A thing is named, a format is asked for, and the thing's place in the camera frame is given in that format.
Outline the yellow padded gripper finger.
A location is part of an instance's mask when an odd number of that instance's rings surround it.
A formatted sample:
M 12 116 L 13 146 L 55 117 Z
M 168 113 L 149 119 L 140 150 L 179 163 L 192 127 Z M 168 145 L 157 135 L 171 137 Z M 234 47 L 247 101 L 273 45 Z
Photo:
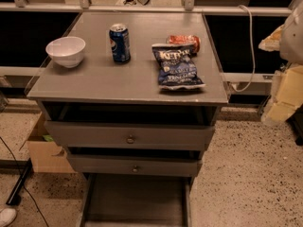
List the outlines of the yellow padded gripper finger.
M 280 49 L 280 38 L 283 27 L 284 25 L 281 25 L 276 28 L 269 36 L 259 43 L 258 48 L 268 52 L 278 51 Z
M 303 105 L 303 65 L 293 64 L 284 72 L 275 71 L 271 96 L 264 107 L 261 121 L 268 126 L 289 119 Z

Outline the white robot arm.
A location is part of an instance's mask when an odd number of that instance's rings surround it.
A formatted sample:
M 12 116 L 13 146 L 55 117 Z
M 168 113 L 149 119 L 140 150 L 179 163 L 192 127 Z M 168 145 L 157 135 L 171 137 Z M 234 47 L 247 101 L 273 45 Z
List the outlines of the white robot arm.
M 284 72 L 275 71 L 271 97 L 261 117 L 264 124 L 277 125 L 303 104 L 303 3 L 297 5 L 285 23 L 263 39 L 258 48 L 278 51 L 280 58 L 291 64 Z

